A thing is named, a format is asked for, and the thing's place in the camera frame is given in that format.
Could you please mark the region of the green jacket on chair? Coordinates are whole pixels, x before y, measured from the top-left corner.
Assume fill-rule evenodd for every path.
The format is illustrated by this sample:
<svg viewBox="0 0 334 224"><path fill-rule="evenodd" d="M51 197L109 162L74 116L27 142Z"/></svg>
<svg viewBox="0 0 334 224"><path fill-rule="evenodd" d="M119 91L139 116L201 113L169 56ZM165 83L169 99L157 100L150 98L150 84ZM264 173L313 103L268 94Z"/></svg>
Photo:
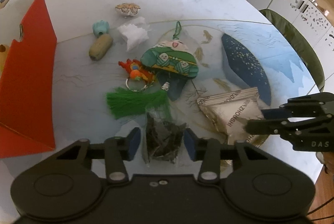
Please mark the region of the green jacket on chair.
<svg viewBox="0 0 334 224"><path fill-rule="evenodd" d="M325 76L321 62L309 42L302 34L283 16L270 9L262 9L259 12L264 15L272 25L283 35L299 55L310 72L317 88L322 92L325 85Z"/></svg>

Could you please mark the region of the green tassel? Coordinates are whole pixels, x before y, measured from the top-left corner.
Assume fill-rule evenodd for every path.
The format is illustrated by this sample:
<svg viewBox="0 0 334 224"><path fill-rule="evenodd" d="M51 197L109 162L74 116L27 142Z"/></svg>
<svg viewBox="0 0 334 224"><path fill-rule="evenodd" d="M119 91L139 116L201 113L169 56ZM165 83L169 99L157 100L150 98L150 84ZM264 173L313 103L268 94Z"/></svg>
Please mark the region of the green tassel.
<svg viewBox="0 0 334 224"><path fill-rule="evenodd" d="M168 93L162 88L154 92L133 92L118 87L106 94L106 103L115 119L142 115L151 110L161 112L166 118L172 117Z"/></svg>

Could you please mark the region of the white crumpled tissue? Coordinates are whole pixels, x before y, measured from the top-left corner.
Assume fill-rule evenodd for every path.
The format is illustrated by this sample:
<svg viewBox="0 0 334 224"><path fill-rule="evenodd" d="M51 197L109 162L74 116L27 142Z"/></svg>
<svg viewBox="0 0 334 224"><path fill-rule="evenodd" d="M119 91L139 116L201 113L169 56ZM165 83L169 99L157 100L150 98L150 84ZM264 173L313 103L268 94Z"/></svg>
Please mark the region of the white crumpled tissue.
<svg viewBox="0 0 334 224"><path fill-rule="evenodd" d="M149 25L142 16L127 21L123 25L119 26L117 31L121 34L121 38L126 42L127 52L133 51L140 44L149 39Z"/></svg>

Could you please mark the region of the teal lotus toy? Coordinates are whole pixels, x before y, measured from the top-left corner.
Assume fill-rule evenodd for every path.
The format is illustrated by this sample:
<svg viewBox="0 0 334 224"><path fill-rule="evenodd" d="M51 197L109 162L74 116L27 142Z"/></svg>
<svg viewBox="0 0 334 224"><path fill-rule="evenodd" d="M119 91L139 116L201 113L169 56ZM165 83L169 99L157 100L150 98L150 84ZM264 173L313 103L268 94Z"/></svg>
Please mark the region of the teal lotus toy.
<svg viewBox="0 0 334 224"><path fill-rule="evenodd" d="M92 26L92 29L95 37L99 38L101 35L109 33L109 23L104 20L95 22Z"/></svg>

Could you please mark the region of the dark tea leaf bag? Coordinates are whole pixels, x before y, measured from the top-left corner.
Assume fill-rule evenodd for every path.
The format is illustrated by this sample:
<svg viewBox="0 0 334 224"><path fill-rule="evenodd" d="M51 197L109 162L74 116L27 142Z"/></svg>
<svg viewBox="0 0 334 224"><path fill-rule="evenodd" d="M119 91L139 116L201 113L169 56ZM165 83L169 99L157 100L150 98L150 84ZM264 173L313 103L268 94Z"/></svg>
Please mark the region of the dark tea leaf bag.
<svg viewBox="0 0 334 224"><path fill-rule="evenodd" d="M145 111L146 125L143 135L142 157L149 165L152 161L177 163L186 123L173 119L163 108Z"/></svg>

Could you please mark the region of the red white cardboard box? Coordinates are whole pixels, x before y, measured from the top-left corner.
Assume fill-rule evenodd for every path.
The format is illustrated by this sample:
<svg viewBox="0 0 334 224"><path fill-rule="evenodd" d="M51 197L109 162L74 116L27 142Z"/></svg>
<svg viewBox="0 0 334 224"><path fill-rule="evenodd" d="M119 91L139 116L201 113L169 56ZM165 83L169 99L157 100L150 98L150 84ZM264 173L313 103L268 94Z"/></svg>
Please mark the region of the red white cardboard box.
<svg viewBox="0 0 334 224"><path fill-rule="evenodd" d="M45 0L34 0L1 76L1 158L55 149L52 86L57 37Z"/></svg>

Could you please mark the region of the silver foil snack pouch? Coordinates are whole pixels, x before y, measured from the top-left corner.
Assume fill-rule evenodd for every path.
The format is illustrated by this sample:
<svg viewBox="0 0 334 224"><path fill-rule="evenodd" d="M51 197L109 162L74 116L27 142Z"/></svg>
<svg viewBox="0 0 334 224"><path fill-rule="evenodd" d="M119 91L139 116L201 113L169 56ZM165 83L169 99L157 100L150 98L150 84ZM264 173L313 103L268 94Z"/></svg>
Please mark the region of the silver foil snack pouch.
<svg viewBox="0 0 334 224"><path fill-rule="evenodd" d="M258 99L258 89L248 88L201 97L197 99L197 104L216 131L227 136L229 145L240 141L259 147L268 139L268 135L250 134L245 130L249 120L264 118Z"/></svg>

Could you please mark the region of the green fabric doll pouch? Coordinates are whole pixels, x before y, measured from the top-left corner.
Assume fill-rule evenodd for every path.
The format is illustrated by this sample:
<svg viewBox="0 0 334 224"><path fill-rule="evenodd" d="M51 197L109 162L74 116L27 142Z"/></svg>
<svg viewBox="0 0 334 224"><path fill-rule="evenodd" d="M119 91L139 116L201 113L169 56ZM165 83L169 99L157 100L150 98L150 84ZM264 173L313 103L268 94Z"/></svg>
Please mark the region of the green fabric doll pouch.
<svg viewBox="0 0 334 224"><path fill-rule="evenodd" d="M140 59L142 65L153 70L176 74L186 79L197 77L199 72L197 61L185 43L180 41L181 32L182 25L180 21L177 21L172 39L160 41L149 48Z"/></svg>

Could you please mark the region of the cartoon face shell charm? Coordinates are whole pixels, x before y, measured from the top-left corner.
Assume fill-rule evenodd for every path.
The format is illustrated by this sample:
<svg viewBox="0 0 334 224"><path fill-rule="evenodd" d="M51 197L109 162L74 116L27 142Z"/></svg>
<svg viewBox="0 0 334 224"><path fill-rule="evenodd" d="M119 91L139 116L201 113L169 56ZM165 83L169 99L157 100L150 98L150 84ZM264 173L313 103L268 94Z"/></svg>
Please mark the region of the cartoon face shell charm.
<svg viewBox="0 0 334 224"><path fill-rule="evenodd" d="M136 16L141 10L141 7L134 3L123 3L115 7L116 12L122 16Z"/></svg>

